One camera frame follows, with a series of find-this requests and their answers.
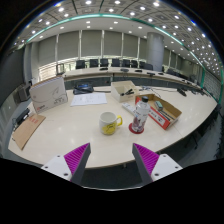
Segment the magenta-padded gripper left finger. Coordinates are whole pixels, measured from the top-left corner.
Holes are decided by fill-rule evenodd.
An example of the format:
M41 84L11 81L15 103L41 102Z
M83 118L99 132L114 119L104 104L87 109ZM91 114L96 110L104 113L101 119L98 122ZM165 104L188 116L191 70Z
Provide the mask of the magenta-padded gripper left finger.
M90 153L90 144L86 143L65 155L56 155L42 169L80 185Z

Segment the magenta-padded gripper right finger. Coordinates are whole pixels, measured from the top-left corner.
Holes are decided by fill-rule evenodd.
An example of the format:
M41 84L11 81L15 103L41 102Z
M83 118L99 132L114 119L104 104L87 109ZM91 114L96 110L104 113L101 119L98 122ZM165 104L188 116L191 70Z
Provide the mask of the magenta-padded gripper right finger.
M168 154L158 155L148 148L134 143L132 154L144 185L166 177L182 169Z

